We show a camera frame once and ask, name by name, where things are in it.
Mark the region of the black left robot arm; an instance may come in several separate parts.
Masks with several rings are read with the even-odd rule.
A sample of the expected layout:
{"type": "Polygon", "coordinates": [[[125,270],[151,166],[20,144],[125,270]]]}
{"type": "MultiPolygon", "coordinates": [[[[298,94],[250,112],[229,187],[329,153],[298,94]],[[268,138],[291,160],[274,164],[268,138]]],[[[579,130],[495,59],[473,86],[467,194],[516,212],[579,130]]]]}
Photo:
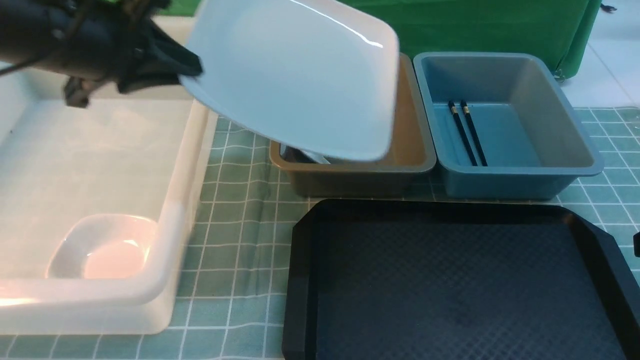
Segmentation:
{"type": "Polygon", "coordinates": [[[35,68],[67,76],[66,105],[86,108],[113,83],[120,94],[179,85],[203,73],[198,55],[158,27],[169,0],[3,0],[1,75],[35,68]]]}

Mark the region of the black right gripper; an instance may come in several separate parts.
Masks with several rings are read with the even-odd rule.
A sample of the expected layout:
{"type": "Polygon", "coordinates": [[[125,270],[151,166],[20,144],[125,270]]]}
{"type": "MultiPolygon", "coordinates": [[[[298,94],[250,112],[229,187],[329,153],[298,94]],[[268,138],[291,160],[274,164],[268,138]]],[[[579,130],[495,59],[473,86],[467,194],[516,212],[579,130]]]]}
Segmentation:
{"type": "Polygon", "coordinates": [[[636,258],[640,258],[640,233],[633,235],[633,251],[636,258]]]}

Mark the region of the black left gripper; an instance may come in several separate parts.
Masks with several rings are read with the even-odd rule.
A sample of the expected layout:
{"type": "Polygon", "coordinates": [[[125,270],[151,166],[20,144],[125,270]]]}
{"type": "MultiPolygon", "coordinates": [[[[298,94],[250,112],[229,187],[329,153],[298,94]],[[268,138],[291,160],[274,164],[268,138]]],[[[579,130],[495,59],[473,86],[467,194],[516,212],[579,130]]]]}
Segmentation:
{"type": "Polygon", "coordinates": [[[51,57],[67,75],[66,105],[84,109],[90,96],[113,83],[120,94],[177,85],[180,76],[203,73],[198,55],[162,30],[153,17],[169,0],[52,0],[64,25],[51,57]]]}

